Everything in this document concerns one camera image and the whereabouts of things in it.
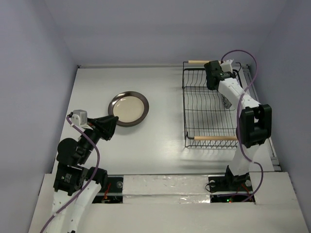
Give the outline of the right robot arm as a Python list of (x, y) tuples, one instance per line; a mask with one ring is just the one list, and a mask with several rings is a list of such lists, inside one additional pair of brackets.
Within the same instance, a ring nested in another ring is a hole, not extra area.
[(247, 94), (235, 78), (231, 63), (230, 60), (223, 64), (210, 61), (204, 64), (204, 68), (207, 88), (222, 94), (237, 111), (236, 137), (239, 145), (224, 177), (225, 187), (235, 190), (246, 180), (260, 145), (271, 136), (272, 108)]

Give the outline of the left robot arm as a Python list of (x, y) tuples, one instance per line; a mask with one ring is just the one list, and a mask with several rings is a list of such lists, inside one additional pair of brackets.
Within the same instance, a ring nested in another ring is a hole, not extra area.
[(112, 138), (119, 118), (88, 118), (86, 111), (74, 110), (66, 120), (81, 136), (78, 140), (65, 138), (58, 144), (52, 215), (42, 227), (43, 233), (78, 232), (94, 198), (108, 184), (107, 171), (99, 167), (97, 143)]

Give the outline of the brown rim cream plate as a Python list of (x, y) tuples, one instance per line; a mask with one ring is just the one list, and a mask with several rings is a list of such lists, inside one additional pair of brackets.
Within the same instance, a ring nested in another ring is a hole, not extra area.
[(118, 126), (133, 127), (140, 124), (148, 115), (149, 102), (139, 92), (126, 91), (117, 94), (110, 101), (107, 112), (119, 118)]

